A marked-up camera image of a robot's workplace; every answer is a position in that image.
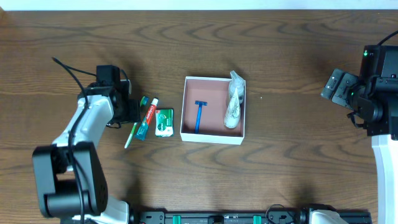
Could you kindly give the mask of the blue disposable razor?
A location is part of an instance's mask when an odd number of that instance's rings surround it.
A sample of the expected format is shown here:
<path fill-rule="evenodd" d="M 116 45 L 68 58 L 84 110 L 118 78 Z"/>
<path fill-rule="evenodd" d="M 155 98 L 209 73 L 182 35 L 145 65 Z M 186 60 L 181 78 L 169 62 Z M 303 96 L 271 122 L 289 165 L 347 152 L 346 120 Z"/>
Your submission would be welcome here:
<path fill-rule="evenodd" d="M 195 123 L 195 134 L 198 134 L 199 128 L 200 128 L 202 107 L 206 106 L 208 103 L 205 101 L 196 101 L 195 104 L 198 105 L 197 119 L 196 119 L 196 123 Z"/>

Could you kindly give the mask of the clear pump bottle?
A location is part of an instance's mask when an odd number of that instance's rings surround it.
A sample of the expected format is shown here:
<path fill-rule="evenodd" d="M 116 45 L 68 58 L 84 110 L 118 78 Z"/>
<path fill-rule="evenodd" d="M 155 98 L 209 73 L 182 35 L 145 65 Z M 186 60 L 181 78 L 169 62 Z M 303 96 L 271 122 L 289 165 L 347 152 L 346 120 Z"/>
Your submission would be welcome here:
<path fill-rule="evenodd" d="M 238 93 L 239 103 L 244 99 L 245 80 L 240 77 L 234 70 L 230 71 L 231 81 L 228 87 L 229 99 L 232 98 L 235 91 Z"/>

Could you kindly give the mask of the white patterned cream tube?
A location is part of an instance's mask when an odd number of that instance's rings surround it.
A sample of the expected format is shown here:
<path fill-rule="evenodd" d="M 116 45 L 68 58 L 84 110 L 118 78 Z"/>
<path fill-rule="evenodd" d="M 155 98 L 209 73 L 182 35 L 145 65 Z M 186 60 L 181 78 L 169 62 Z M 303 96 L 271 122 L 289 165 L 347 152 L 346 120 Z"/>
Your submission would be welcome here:
<path fill-rule="evenodd" d="M 238 89 L 235 88 L 224 116 L 224 125 L 229 129 L 234 129 L 238 126 L 240 117 L 241 117 L 241 109 L 240 109 Z"/>

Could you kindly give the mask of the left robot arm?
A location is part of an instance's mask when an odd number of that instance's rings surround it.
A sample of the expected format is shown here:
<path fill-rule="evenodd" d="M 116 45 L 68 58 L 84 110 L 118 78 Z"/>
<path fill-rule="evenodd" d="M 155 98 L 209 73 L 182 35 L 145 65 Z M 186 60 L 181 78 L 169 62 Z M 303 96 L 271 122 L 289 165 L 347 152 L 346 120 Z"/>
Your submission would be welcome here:
<path fill-rule="evenodd" d="M 68 126 L 50 145 L 32 154 L 39 209 L 62 223 L 129 223 L 125 201 L 108 193 L 96 152 L 105 127 L 139 119 L 131 82 L 95 82 L 78 95 Z"/>

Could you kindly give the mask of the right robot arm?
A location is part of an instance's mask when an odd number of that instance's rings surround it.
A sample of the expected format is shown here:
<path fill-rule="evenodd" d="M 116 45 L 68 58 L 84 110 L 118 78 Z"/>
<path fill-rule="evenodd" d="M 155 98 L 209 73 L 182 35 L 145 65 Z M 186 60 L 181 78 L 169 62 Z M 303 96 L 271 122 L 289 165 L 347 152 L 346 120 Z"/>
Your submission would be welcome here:
<path fill-rule="evenodd" d="M 397 223 L 397 47 L 365 46 L 360 74 L 334 69 L 321 96 L 349 109 L 354 126 L 371 137 L 378 222 Z"/>

